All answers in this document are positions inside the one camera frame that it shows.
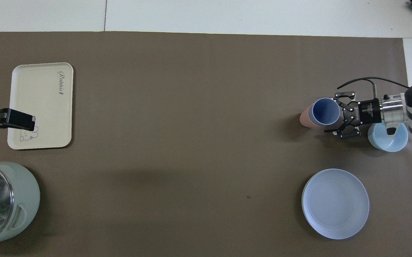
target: cable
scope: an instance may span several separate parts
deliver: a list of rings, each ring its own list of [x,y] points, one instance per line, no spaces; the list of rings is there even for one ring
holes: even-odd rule
[[[373,85],[373,96],[374,96],[374,98],[377,98],[376,84],[371,80],[368,80],[368,79],[364,79],[364,80],[369,81]]]
[[[385,79],[385,78],[379,78],[379,77],[364,77],[364,78],[359,78],[359,79],[350,80],[350,81],[344,83],[343,85],[338,86],[337,89],[340,89],[340,88],[342,88],[342,87],[345,87],[345,86],[347,86],[348,84],[354,83],[354,82],[359,81],[359,80],[366,80],[366,81],[369,81],[369,82],[372,83],[372,81],[371,81],[370,79],[374,79],[374,80],[384,80],[384,81],[387,81],[387,82],[394,83],[394,84],[396,84],[396,85],[398,85],[398,86],[402,86],[402,87],[404,87],[404,88],[409,88],[408,86],[405,86],[405,85],[403,85],[403,84],[400,84],[400,83],[398,83],[398,82],[395,82],[395,81],[392,81],[392,80],[388,80],[388,79]]]

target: white tray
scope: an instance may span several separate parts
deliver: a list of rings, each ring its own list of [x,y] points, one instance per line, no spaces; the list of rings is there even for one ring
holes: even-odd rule
[[[19,65],[12,72],[10,108],[36,117],[35,130],[7,130],[12,149],[57,148],[71,141],[72,66]]]

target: light blue plate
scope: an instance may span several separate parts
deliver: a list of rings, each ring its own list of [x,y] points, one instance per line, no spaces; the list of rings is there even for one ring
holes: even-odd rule
[[[370,201],[353,174],[327,169],[312,176],[302,195],[308,223],[322,236],[345,239],[358,233],[368,219]]]

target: electric kettle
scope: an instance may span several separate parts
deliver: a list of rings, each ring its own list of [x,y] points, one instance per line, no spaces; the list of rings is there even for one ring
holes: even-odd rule
[[[27,228],[39,201],[39,186],[33,174],[19,164],[0,162],[0,242]]]

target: bowl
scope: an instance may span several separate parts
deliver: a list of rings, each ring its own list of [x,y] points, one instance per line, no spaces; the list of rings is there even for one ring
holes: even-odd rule
[[[375,123],[368,130],[368,140],[371,145],[386,152],[397,152],[403,149],[407,144],[407,136],[407,128],[403,123],[400,123],[394,137],[387,135],[384,122]]]

